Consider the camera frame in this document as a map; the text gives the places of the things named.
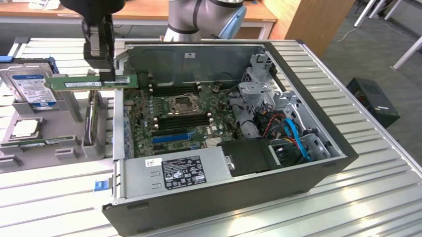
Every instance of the white table leg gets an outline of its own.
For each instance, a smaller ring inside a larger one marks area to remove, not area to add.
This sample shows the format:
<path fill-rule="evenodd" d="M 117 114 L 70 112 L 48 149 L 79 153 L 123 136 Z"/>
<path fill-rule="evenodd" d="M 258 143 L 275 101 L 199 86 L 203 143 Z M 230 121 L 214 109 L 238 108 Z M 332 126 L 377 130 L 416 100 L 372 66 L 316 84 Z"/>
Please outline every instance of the white table leg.
<path fill-rule="evenodd" d="M 394 12 L 394 10 L 396 10 L 398 4 L 401 4 L 401 2 L 402 2 L 402 0 L 397 0 L 394 6 L 392 7 L 392 10 L 389 11 L 388 15 L 386 15 L 385 18 L 384 18 L 385 20 L 389 20 L 389 19 L 390 19 L 390 16 L 392 16 L 392 14 L 393 14 L 393 12 Z"/>
<path fill-rule="evenodd" d="M 405 64 L 405 62 L 408 61 L 408 59 L 410 58 L 410 56 L 413 55 L 413 53 L 421 48 L 422 46 L 422 37 L 418 39 L 418 41 L 416 42 L 416 44 L 410 47 L 410 49 L 408 50 L 408 52 L 405 53 L 405 55 L 401 57 L 401 59 L 397 61 L 397 63 L 394 64 L 394 66 L 392 67 L 393 69 L 400 69 L 401 66 Z"/>
<path fill-rule="evenodd" d="M 364 20 L 365 20 L 365 16 L 368 15 L 368 13 L 369 13 L 369 11 L 370 11 L 372 6 L 374 6 L 376 1 L 377 1 L 377 0 L 370 0 L 370 1 L 369 1 L 369 4 L 368 4 L 366 8 L 364 9 L 364 12 L 362 12 L 362 14 L 361 14 L 361 16 L 360 16 L 360 18 L 358 18 L 356 24 L 354 24 L 356 27 L 360 27 L 360 26 L 362 25 L 362 22 L 364 22 Z"/>
<path fill-rule="evenodd" d="M 259 32 L 259 40 L 267 40 L 270 38 L 270 33 L 273 30 L 274 22 L 266 22 L 262 27 L 262 31 Z"/>
<path fill-rule="evenodd" d="M 381 10 L 381 7 L 384 6 L 384 3 L 385 3 L 386 0 L 381 0 L 377 7 L 374 8 L 374 11 L 372 11 L 372 14 L 369 15 L 369 18 L 370 19 L 374 19 L 374 17 L 377 16 L 377 13 L 380 12 Z"/>

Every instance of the green ram module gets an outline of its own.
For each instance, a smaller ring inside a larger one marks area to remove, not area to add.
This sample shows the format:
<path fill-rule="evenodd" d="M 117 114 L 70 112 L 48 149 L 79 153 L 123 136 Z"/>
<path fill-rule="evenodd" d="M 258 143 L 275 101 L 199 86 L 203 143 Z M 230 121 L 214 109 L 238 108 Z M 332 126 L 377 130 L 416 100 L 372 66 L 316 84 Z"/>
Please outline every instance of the green ram module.
<path fill-rule="evenodd" d="M 115 81 L 101 81 L 101 76 L 46 78 L 44 86 L 55 91 L 111 90 L 119 88 L 138 88 L 138 76 L 117 76 Z"/>

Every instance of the aluminum extrusion table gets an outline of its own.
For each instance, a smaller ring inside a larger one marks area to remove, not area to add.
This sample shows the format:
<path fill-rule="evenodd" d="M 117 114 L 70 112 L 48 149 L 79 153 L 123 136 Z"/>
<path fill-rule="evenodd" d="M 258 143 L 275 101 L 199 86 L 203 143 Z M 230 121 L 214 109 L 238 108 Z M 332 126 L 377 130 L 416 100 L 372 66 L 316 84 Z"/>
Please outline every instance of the aluminum extrusion table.
<path fill-rule="evenodd" d="M 82 75 L 90 68 L 83 60 L 83 43 L 83 39 L 31 39 L 27 45 L 16 45 L 15 50 L 27 58 L 51 55 L 62 73 Z M 117 44 L 117 50 L 123 50 L 125 42 Z M 305 194 L 139 236 L 422 236 L 420 165 L 306 45 L 293 40 L 273 44 L 361 157 Z M 0 91 L 8 92 L 4 86 Z M 3 129 L 12 114 L 7 105 L 10 96 L 0 101 Z M 113 106 L 111 100 L 109 142 Z M 107 157 L 111 154 L 109 144 Z M 94 208 L 94 181 L 111 172 L 111 159 L 106 158 L 2 174 L 0 236 L 118 236 L 107 218 Z"/>

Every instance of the wooden desk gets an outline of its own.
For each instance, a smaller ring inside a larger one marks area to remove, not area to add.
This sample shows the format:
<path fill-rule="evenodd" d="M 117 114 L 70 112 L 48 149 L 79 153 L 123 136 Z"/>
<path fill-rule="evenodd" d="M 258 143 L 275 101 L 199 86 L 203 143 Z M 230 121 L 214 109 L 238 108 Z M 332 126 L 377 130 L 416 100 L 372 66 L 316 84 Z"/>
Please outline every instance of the wooden desk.
<path fill-rule="evenodd" d="M 167 25 L 169 0 L 130 0 L 125 8 L 114 14 L 117 25 Z M 261 28 L 259 39 L 270 36 L 277 17 L 258 2 L 245 2 L 247 7 L 242 27 Z M 81 16 L 67 8 L 34 10 L 27 3 L 0 4 L 0 23 L 81 24 Z"/>

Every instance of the gray carpet floor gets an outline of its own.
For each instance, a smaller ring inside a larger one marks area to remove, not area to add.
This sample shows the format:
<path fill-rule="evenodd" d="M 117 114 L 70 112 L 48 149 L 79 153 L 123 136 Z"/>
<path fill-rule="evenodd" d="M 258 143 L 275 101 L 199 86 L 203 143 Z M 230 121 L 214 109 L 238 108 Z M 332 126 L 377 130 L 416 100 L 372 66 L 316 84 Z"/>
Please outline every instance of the gray carpet floor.
<path fill-rule="evenodd" d="M 344 84 L 353 77 L 377 81 L 401 114 L 388 131 L 422 164 L 422 54 L 417 52 L 398 71 L 390 68 L 417 39 L 384 19 L 368 19 L 348 38 L 337 42 L 354 29 L 358 16 L 353 9 L 322 61 Z"/>

